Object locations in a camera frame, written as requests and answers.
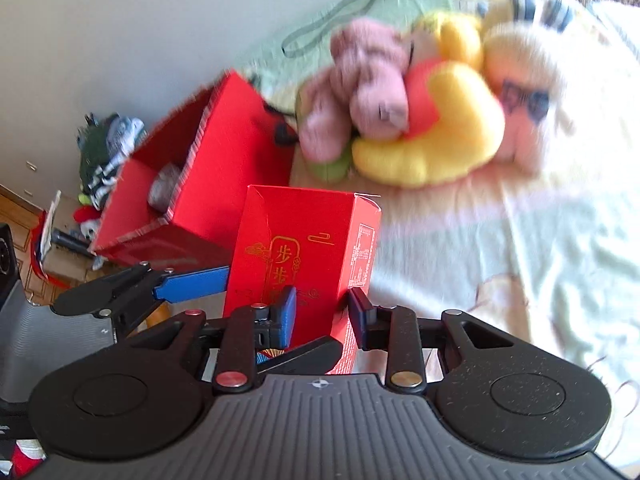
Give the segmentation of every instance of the black cord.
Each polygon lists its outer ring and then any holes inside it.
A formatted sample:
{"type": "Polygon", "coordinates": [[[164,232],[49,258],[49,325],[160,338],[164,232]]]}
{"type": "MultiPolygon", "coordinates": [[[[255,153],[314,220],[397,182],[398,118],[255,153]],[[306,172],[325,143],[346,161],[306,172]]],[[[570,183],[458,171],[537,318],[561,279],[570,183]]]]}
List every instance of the black cord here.
{"type": "Polygon", "coordinates": [[[295,118],[296,114],[293,112],[287,112],[285,110],[281,110],[280,108],[276,108],[273,105],[270,105],[269,103],[265,103],[264,104],[264,110],[270,114],[276,114],[276,115],[282,115],[285,117],[290,117],[290,118],[295,118]]]}
{"type": "Polygon", "coordinates": [[[322,41],[322,38],[324,38],[335,25],[347,23],[356,16],[366,14],[371,10],[371,7],[373,7],[373,4],[376,2],[376,0],[367,0],[367,3],[361,9],[339,16],[340,12],[345,7],[350,6],[357,1],[359,0],[342,0],[319,20],[316,20],[309,25],[305,25],[304,27],[300,27],[298,30],[289,34],[282,41],[281,49],[284,56],[289,58],[304,56],[307,52],[316,47],[322,41]],[[309,41],[309,43],[301,46],[300,48],[289,50],[289,46],[292,43],[295,43],[302,36],[305,36],[314,30],[318,30],[318,28],[320,28],[320,32],[318,32],[318,34],[309,41]]]}

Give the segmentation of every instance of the printed label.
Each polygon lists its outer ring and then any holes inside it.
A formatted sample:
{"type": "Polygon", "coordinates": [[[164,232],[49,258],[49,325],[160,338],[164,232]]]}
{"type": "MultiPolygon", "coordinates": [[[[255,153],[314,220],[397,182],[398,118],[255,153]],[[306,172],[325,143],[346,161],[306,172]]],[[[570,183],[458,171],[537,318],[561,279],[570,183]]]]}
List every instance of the printed label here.
{"type": "Polygon", "coordinates": [[[353,254],[351,255],[349,287],[367,285],[369,281],[371,255],[373,254],[375,242],[376,232],[373,227],[360,224],[358,227],[358,238],[356,239],[353,254]]]}
{"type": "Polygon", "coordinates": [[[299,241],[287,236],[273,237],[260,301],[273,303],[284,286],[295,284],[301,262],[299,241]]]}

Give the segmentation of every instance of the open red box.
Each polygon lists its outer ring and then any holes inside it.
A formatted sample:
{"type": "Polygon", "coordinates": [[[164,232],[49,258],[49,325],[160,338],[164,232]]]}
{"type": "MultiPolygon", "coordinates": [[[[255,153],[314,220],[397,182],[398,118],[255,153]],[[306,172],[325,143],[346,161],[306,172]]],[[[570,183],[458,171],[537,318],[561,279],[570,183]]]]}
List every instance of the open red box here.
{"type": "Polygon", "coordinates": [[[190,270],[229,264],[249,184],[286,186],[293,148],[279,118],[237,73],[201,90],[153,128],[124,164],[92,250],[124,265],[190,270]],[[184,168],[167,213],[147,205],[170,162],[184,168]]]}

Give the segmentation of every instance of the bed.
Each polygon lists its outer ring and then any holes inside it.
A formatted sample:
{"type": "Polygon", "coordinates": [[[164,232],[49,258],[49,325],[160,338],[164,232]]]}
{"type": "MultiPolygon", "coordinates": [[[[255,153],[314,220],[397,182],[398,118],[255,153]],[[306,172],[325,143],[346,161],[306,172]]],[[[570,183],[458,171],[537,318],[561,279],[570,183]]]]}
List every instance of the bed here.
{"type": "MultiPolygon", "coordinates": [[[[407,27],[427,10],[472,10],[480,1],[492,0],[377,0],[369,15],[407,27]]],[[[460,308],[588,368],[613,400],[598,452],[623,468],[638,460],[640,440],[640,70],[584,9],[576,23],[573,40],[586,68],[575,87],[585,120],[549,174],[533,179],[509,164],[489,164],[422,190],[357,174],[333,189],[377,195],[382,206],[374,303],[403,304],[423,317],[460,308]]],[[[236,64],[284,109],[292,109],[298,83],[330,62],[328,38],[302,57],[282,55],[282,38],[297,28],[236,64]]],[[[299,155],[290,184],[322,187],[299,155]]],[[[379,372],[384,359],[382,352],[359,354],[356,371],[379,372]]],[[[426,352],[425,362],[436,380],[435,355],[426,352]]]]}

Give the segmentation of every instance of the yellow plush toy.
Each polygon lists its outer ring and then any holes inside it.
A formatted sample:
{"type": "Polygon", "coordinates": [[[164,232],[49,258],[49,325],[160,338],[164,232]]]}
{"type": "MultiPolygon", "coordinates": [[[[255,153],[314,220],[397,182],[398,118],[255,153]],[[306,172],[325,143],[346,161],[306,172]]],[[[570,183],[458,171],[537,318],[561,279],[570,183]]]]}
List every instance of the yellow plush toy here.
{"type": "Polygon", "coordinates": [[[465,176],[495,155],[502,142],[504,113],[479,73],[448,61],[426,84],[440,119],[411,139],[356,139],[351,149],[361,174],[383,184],[420,187],[465,176]]]}
{"type": "Polygon", "coordinates": [[[362,175],[384,184],[421,187],[465,176],[495,155],[504,113],[479,73],[480,28],[477,18],[464,14],[431,13],[418,20],[414,32],[433,33],[442,61],[421,60],[429,67],[411,86],[408,76],[420,65],[405,78],[410,122],[412,113],[422,114],[426,107],[433,108],[433,117],[417,134],[391,142],[356,139],[353,163],[362,175]]]}
{"type": "Polygon", "coordinates": [[[459,61],[480,72],[484,60],[480,30],[482,20],[471,14],[435,10],[414,22],[412,31],[433,34],[442,59],[459,61]]]}

